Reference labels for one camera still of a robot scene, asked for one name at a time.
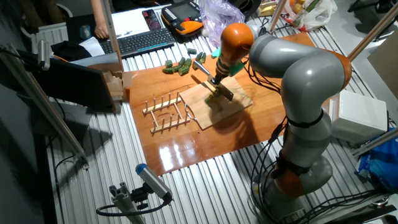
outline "white box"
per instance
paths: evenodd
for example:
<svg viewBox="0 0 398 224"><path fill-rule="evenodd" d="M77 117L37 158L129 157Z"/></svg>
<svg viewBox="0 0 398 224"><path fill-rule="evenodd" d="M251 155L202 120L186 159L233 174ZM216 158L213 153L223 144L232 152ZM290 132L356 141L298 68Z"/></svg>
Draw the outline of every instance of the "white box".
<svg viewBox="0 0 398 224"><path fill-rule="evenodd" d="M328 110L332 136L362 144L387 131L386 102L347 90L333 96Z"/></svg>

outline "person's hand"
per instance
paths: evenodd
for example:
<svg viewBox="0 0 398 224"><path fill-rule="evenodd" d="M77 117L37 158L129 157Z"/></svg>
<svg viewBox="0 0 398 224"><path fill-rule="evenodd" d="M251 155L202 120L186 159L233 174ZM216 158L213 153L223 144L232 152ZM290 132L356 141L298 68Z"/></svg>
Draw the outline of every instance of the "person's hand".
<svg viewBox="0 0 398 224"><path fill-rule="evenodd" d="M95 35L100 39L107 39L109 37L105 22L100 22L95 25Z"/></svg>

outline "robotic arm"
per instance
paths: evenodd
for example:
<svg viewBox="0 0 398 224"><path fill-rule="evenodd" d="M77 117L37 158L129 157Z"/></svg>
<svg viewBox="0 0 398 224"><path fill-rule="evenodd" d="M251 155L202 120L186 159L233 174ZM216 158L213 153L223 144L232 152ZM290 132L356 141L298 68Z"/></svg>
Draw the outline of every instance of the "robotic arm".
<svg viewBox="0 0 398 224"><path fill-rule="evenodd" d="M265 183L265 192L259 192L267 205L274 205L314 192L332 177L331 165L322 156L331 139L331 119L321 106L348 84L351 63L328 50L272 35L256 37L245 24L231 24L223 31L214 82L227 77L228 67L248 52L254 71L282 79L281 95L289 126L276 170Z"/></svg>

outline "black keyboard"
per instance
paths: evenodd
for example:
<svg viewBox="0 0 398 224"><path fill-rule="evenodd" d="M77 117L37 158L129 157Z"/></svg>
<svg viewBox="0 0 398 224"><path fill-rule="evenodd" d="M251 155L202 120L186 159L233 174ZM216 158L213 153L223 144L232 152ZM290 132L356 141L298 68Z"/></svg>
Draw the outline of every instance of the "black keyboard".
<svg viewBox="0 0 398 224"><path fill-rule="evenodd" d="M167 28L143 32L118 39L122 57L131 57L143 53L153 52L174 45L174 39ZM111 41L100 41L106 54L112 53Z"/></svg>

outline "mouse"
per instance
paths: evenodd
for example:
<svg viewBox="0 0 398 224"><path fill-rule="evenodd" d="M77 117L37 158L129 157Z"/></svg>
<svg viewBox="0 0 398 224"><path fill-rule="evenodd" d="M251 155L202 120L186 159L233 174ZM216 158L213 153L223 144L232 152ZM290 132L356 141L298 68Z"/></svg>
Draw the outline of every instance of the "mouse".
<svg viewBox="0 0 398 224"><path fill-rule="evenodd" d="M80 27L80 38L87 40L91 37L90 26L83 25Z"/></svg>

